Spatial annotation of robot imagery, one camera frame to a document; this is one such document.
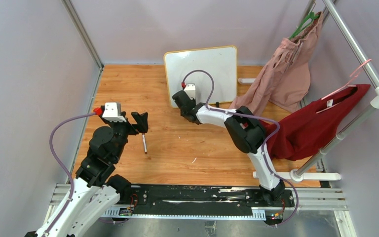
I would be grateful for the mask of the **white marker pen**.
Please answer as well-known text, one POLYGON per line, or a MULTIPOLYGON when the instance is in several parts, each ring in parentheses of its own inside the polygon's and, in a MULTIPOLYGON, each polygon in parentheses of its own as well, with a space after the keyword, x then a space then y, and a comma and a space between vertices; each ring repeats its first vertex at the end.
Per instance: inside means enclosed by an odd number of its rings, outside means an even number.
POLYGON ((147 149, 147 141, 146 141, 145 133, 142 133, 142 140, 143 140, 143 146, 144 146, 144 153, 146 155, 148 154, 148 149, 147 149))

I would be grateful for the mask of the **yellow framed whiteboard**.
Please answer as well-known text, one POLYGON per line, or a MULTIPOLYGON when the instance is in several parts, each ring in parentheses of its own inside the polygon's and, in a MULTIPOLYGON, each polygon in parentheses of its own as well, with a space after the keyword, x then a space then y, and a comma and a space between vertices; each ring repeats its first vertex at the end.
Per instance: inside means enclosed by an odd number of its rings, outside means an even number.
POLYGON ((163 56, 171 107, 185 84, 195 85, 197 103, 232 102, 237 96, 237 48, 233 45, 166 52, 163 56))

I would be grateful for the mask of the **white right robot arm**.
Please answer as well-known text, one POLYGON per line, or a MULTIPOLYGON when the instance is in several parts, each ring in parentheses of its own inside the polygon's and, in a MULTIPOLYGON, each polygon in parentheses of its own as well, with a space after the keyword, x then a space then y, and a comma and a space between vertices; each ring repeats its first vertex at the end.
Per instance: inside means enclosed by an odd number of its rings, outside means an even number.
POLYGON ((211 124, 227 129, 234 145, 247 154, 259 179, 263 202, 275 206, 285 191, 284 181, 277 175, 267 152, 266 129, 260 119, 242 106, 239 109, 221 109, 205 103, 196 103, 184 90, 172 96, 182 117, 196 124, 211 124))

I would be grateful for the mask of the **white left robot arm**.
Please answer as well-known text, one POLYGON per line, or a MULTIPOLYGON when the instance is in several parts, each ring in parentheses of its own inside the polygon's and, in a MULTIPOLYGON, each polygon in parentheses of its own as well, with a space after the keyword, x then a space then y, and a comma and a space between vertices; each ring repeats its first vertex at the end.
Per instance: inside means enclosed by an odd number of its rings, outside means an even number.
POLYGON ((69 174, 70 189, 55 212, 28 237, 81 237, 101 218, 102 214, 117 202, 128 203, 131 199, 131 183, 120 175, 112 175, 128 143, 128 137, 148 132, 147 112, 132 112, 135 123, 130 123, 126 112, 117 118, 106 116, 104 106, 85 115, 69 118, 57 125, 76 119, 98 116, 105 126, 97 128, 89 141, 86 157, 76 176, 69 174))

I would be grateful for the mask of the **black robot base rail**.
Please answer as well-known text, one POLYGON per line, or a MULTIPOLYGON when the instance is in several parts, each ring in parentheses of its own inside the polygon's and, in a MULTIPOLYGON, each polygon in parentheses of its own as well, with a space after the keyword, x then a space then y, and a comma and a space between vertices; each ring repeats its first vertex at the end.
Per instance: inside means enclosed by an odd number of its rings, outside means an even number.
POLYGON ((78 183, 71 191, 58 185, 47 223, 69 232, 98 219, 132 218, 263 221, 276 227, 299 211, 346 211, 343 193, 334 188, 286 188, 272 199, 255 187, 148 185, 118 182, 101 187, 78 183))

